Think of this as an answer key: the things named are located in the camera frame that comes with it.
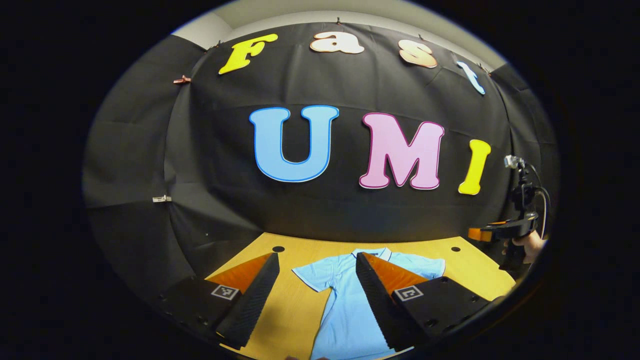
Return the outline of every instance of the blue letter u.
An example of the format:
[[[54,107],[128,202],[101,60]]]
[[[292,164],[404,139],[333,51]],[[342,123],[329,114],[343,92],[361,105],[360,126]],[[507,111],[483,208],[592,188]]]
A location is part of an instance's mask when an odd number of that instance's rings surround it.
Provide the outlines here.
[[[282,155],[282,124],[291,114],[285,108],[254,111],[249,121],[255,127],[255,161],[265,175],[287,183],[314,179],[329,165],[331,154],[331,121],[339,111],[333,106],[313,105],[302,109],[309,120],[309,157],[301,163],[287,161]]]

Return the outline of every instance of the yellow table surface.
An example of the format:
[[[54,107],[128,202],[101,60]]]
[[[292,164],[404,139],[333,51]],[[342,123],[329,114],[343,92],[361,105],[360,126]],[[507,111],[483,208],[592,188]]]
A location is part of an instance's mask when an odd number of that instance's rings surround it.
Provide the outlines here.
[[[509,274],[498,269],[498,264],[459,236],[410,243],[346,243],[264,233],[207,279],[245,261],[273,252],[275,246],[285,248],[278,253],[280,274],[264,304],[251,338],[240,351],[227,347],[258,360],[284,360],[287,356],[300,360],[309,359],[320,328],[324,305],[332,289],[317,293],[291,269],[330,256],[349,254],[355,249],[387,247],[392,252],[445,259],[444,275],[486,300],[505,295],[515,285]],[[452,247],[458,247],[460,251],[455,252],[451,250]]]

